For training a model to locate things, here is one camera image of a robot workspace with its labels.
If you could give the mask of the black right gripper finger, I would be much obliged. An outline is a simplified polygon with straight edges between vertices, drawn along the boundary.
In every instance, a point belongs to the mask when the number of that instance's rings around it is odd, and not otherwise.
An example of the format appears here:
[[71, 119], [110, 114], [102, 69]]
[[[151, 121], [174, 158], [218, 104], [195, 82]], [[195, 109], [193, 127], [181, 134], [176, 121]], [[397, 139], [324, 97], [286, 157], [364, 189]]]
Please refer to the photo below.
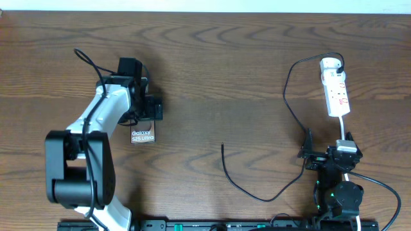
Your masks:
[[313, 154], [313, 141], [311, 129], [307, 128], [304, 136], [304, 142], [297, 154], [299, 158], [309, 158]]
[[[345, 140], [354, 141], [354, 138], [353, 138], [351, 132], [348, 132], [348, 133], [345, 135]], [[355, 143], [355, 144], [356, 144], [356, 146], [357, 146], [357, 148], [358, 148], [356, 154], [357, 154], [358, 156], [360, 156], [360, 157], [363, 157], [363, 153], [362, 153], [361, 150], [359, 149], [357, 143]]]

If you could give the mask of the bronze Galaxy smartphone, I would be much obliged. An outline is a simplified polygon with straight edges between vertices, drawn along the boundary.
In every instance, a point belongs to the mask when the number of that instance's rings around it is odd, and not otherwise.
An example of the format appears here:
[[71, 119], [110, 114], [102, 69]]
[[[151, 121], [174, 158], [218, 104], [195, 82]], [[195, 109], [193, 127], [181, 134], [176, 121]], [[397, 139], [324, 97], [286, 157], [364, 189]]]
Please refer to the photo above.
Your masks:
[[156, 141], [155, 121], [140, 121], [130, 127], [132, 144], [148, 144]]

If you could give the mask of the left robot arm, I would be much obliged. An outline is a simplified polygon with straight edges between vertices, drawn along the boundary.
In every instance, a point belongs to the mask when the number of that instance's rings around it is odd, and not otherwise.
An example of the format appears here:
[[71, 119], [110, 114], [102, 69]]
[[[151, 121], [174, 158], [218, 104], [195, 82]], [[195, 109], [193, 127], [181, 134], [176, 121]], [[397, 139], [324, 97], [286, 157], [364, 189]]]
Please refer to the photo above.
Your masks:
[[45, 138], [46, 195], [81, 213], [97, 230], [135, 230], [132, 211], [115, 195], [109, 139], [118, 125], [162, 119], [162, 100], [148, 94], [148, 78], [104, 76], [82, 115]]

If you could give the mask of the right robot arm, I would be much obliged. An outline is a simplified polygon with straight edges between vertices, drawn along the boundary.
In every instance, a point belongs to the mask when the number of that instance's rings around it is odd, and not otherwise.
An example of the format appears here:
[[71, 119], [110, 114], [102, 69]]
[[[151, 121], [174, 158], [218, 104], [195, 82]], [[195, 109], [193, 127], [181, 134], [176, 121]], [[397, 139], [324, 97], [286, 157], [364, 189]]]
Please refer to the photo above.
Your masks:
[[359, 215], [363, 187], [347, 180], [342, 169], [352, 170], [363, 157], [352, 135], [337, 140], [325, 152], [315, 151], [311, 130], [306, 130], [304, 143], [298, 153], [307, 170], [317, 172], [313, 199], [318, 214], [307, 221], [307, 226], [317, 230], [340, 228], [349, 225]]

